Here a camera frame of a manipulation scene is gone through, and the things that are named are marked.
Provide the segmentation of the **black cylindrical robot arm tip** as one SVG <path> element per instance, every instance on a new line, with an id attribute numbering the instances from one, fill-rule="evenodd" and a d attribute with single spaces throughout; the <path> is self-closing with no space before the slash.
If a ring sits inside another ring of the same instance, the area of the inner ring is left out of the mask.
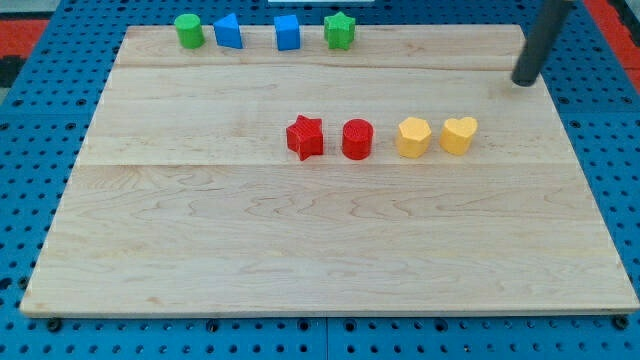
<path id="1" fill-rule="evenodd" d="M 544 0 L 511 74 L 520 87 L 535 84 L 569 16 L 574 0 Z"/>

